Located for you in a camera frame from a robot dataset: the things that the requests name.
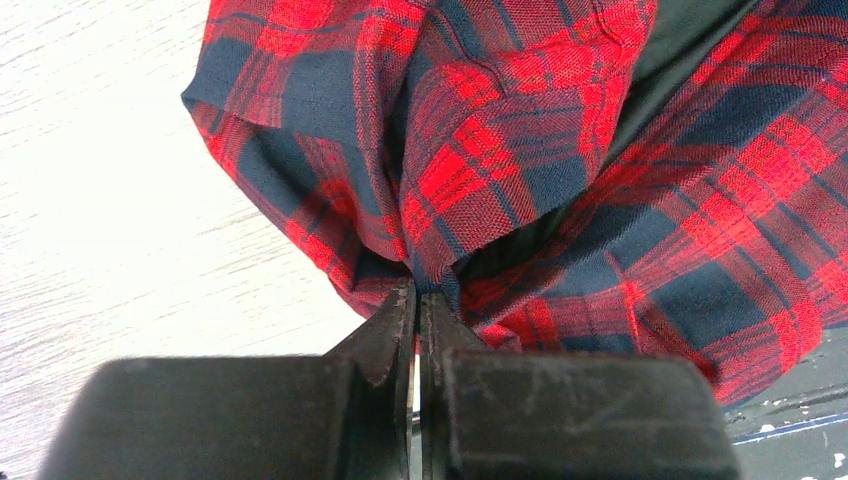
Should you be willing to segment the dark plaid garment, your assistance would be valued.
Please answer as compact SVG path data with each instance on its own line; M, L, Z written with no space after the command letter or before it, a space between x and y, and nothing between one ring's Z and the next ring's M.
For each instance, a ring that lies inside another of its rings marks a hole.
M413 280L726 407L847 323L843 1L214 1L182 100L362 316Z

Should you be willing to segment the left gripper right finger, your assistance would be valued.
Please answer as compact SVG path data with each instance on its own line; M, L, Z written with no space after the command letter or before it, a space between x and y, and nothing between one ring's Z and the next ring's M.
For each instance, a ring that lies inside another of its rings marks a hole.
M675 357L501 352L418 301L426 479L737 479L711 387Z

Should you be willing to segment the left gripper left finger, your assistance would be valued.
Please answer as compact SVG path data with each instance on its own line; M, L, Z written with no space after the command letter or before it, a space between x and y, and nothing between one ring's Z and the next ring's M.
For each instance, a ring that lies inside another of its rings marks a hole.
M406 479L410 282L323 355L163 357L100 366L42 479Z

